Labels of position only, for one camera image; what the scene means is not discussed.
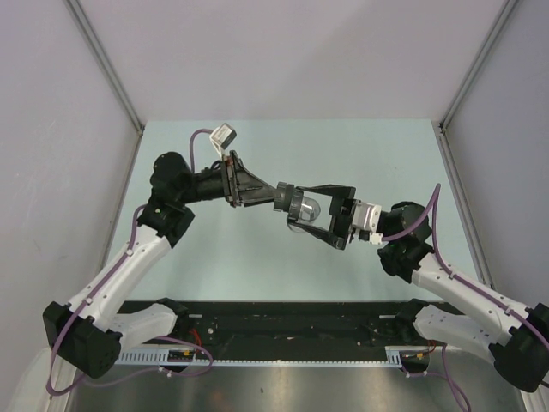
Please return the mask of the clear elbow fitting with grey nut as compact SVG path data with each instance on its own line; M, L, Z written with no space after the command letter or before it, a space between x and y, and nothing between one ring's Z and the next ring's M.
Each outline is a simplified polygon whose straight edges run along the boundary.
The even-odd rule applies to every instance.
M295 223L312 224L321 214L321 206L302 192L293 195L287 212L287 227L295 233L303 233L304 230L296 227Z

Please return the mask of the dark grey threaded ring nut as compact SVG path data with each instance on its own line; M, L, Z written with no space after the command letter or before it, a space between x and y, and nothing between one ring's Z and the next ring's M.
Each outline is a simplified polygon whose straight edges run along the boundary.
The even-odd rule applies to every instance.
M293 209L293 194L295 185L279 182L274 198L274 211L290 213Z

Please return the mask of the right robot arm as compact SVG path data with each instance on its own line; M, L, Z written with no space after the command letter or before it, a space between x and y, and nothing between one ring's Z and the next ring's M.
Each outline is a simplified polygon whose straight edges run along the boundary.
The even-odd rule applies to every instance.
M421 338L448 343L491 363L517 389L548 385L548 307L528 306L465 276L447 263L437 239L434 189L427 205L400 202L385 210L355 198L352 186L280 186L275 208L287 225L342 251L354 239L377 246L383 270L458 310L452 315L422 300L398 314L395 333L405 344Z

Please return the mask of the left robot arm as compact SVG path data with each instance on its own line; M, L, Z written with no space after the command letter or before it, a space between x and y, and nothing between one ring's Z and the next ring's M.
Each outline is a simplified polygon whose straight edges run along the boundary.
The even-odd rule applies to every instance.
M234 151L199 173L182 155L162 154L150 184L150 198L135 211L130 239L115 258L67 304L52 302L43 312L53 355L92 379L105 375L127 349L161 337L178 343L189 335L189 311L174 300L163 298L131 314L118 311L183 238L195 217L190 204L223 198L233 207L248 207L276 197L275 187L249 172Z

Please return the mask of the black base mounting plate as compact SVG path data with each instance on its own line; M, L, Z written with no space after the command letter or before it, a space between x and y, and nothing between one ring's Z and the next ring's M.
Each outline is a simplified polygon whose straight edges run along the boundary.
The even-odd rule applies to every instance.
M427 346L426 360L405 360L414 369L428 365L443 344L423 338L397 315L404 301L372 302L245 302L185 301L188 313L181 331L173 332L177 342L153 340L148 345L189 346L214 359L211 348L277 346L320 348L357 343L367 347Z

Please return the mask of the left aluminium frame post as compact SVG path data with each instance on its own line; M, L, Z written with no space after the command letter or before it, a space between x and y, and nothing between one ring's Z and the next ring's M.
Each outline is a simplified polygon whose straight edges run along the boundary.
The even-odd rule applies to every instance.
M64 0L63 4L69 11L77 29L81 33L85 43L97 65L100 68L107 84L111 88L116 100L122 107L125 116L130 121L138 136L142 136L145 129L144 123L135 109L117 70L110 59L103 42L94 28L81 1Z

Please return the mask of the aluminium frame post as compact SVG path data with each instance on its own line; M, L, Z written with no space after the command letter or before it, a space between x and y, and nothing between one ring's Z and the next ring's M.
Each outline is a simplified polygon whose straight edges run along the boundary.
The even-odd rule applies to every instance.
M476 83L477 78L503 35L504 30L521 3L522 1L520 0L506 0L503 2L478 51L475 53L472 63L468 66L465 76L462 78L448 108L438 121L438 127L443 133L449 128L457 112L468 97L473 85Z
M77 29L81 33L85 43L97 65L100 68L107 84L111 88L116 100L122 107L125 116L130 121L138 136L142 136L145 129L144 123L135 109L117 70L110 59L103 42L94 28L81 1L64 0L63 4L69 11Z

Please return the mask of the right aluminium frame post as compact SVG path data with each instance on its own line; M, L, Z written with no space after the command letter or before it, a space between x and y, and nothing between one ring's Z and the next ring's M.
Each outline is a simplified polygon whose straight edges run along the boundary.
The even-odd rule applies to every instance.
M462 78L448 108L438 121L438 127L443 133L449 128L457 112L468 97L473 85L476 83L477 78L503 35L504 30L521 3L522 1L520 0L506 0L503 2L478 51L475 53L472 63L468 66L465 76Z

